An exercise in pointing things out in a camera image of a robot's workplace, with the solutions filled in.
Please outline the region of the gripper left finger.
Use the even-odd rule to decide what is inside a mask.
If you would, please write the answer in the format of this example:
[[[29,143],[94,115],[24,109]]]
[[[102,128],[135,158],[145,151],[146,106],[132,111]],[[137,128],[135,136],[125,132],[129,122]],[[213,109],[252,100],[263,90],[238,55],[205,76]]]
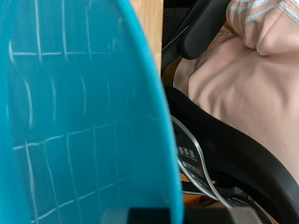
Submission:
[[[165,208],[122,208],[106,211],[100,224],[170,224]]]

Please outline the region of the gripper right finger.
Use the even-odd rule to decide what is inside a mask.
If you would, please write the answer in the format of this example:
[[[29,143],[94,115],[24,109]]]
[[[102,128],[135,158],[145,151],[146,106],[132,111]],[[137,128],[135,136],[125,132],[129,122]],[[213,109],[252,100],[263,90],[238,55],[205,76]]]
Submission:
[[[188,208],[184,224],[261,224],[249,208]]]

